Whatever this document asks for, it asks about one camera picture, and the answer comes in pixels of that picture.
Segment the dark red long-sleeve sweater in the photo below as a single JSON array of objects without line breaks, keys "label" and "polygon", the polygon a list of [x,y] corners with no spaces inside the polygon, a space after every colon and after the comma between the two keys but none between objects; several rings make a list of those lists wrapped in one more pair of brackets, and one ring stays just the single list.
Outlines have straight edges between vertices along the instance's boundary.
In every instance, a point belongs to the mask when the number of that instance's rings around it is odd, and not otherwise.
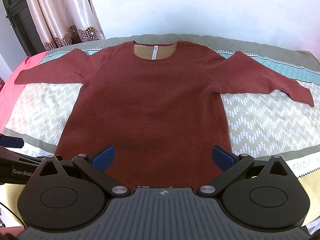
[{"label": "dark red long-sleeve sweater", "polygon": [[56,154],[115,149],[107,174],[126,187],[201,187],[217,173],[212,149],[231,148],[222,94],[284,92],[313,106],[310,90],[242,52],[224,58],[191,42],[161,46],[154,60],[135,42],[92,55],[79,49],[23,70],[15,83],[79,83]]}]

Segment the pink fleece blanket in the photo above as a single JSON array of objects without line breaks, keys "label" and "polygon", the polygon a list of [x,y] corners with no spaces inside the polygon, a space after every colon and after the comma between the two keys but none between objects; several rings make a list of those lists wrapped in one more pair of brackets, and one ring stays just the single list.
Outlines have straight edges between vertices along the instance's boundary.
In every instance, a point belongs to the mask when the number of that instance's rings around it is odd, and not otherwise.
[{"label": "pink fleece blanket", "polygon": [[24,90],[25,85],[16,85],[14,81],[19,73],[23,70],[28,70],[40,64],[42,59],[47,54],[47,51],[41,52],[34,56],[28,56],[10,75],[7,79],[4,87],[1,90],[0,94],[0,126],[1,126],[1,133],[4,131],[4,127],[7,124],[16,101],[20,96],[21,92]]}]

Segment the pink satin lace curtain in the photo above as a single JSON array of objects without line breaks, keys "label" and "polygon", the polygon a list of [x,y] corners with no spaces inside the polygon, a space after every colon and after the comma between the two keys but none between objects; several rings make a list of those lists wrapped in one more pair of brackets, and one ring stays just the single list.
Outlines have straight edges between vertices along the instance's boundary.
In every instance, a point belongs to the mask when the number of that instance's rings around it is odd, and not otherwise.
[{"label": "pink satin lace curtain", "polygon": [[26,0],[45,50],[104,38],[89,0]]}]

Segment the dark window frame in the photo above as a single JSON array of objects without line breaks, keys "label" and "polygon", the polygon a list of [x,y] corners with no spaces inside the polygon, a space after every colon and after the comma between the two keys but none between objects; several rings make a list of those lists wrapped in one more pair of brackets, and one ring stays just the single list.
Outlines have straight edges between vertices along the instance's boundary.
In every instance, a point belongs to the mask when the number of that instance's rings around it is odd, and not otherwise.
[{"label": "dark window frame", "polygon": [[28,56],[44,52],[45,48],[37,33],[31,17],[27,0],[2,0],[9,20],[18,41]]}]

